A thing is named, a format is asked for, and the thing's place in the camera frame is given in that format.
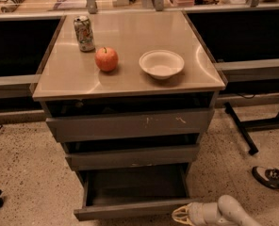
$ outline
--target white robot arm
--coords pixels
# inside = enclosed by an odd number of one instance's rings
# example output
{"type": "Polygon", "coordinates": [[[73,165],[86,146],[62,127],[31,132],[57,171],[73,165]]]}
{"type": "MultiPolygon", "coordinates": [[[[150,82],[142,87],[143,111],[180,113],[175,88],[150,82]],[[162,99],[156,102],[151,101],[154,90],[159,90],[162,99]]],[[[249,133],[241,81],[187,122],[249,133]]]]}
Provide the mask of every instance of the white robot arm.
{"type": "Polygon", "coordinates": [[[172,218],[191,226],[230,225],[261,226],[251,218],[240,203],[229,195],[219,197],[217,202],[192,202],[172,213],[172,218]]]}

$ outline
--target silver can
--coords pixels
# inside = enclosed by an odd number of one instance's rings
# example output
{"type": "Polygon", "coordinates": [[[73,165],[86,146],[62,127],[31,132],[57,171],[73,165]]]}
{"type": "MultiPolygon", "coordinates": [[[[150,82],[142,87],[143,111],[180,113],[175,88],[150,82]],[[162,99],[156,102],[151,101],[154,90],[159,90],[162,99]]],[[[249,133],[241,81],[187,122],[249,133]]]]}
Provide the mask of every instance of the silver can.
{"type": "Polygon", "coordinates": [[[87,16],[74,18],[74,30],[81,51],[88,52],[95,48],[91,22],[87,16]]]}

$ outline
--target white bowl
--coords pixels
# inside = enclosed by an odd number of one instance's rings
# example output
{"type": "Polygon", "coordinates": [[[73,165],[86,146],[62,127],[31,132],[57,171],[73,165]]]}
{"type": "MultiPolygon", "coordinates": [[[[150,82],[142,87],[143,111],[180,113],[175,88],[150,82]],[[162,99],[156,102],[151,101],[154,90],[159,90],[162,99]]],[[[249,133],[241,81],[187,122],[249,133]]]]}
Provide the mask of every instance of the white bowl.
{"type": "Polygon", "coordinates": [[[172,51],[153,50],[140,57],[139,65],[155,79],[168,79],[184,69],[185,61],[172,51]]]}

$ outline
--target floor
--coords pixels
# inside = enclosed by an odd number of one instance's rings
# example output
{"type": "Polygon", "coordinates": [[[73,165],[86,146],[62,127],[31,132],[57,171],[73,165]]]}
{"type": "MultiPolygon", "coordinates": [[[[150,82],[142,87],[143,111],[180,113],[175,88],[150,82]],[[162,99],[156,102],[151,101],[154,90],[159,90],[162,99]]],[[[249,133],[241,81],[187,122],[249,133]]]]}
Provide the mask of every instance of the floor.
{"type": "MultiPolygon", "coordinates": [[[[274,117],[279,104],[236,106],[241,120],[274,117]]],[[[250,133],[259,153],[248,146],[234,122],[216,109],[201,141],[201,151],[187,177],[189,192],[199,202],[215,202],[220,195],[235,197],[263,226],[279,225],[279,192],[258,183],[253,166],[279,167],[279,129],[250,133]]],[[[44,122],[5,124],[0,130],[0,189],[5,204],[0,226],[137,226],[180,225],[170,215],[79,222],[83,190],[71,172],[61,147],[44,122]]]]}

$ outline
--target shoe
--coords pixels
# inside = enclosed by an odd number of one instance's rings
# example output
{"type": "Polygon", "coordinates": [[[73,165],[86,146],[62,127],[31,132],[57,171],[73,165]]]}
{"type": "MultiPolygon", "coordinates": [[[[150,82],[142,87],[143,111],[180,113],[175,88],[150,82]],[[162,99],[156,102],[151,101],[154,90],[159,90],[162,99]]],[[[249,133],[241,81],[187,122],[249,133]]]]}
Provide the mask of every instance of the shoe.
{"type": "Polygon", "coordinates": [[[279,190],[279,169],[253,167],[252,174],[260,184],[279,190]]]}

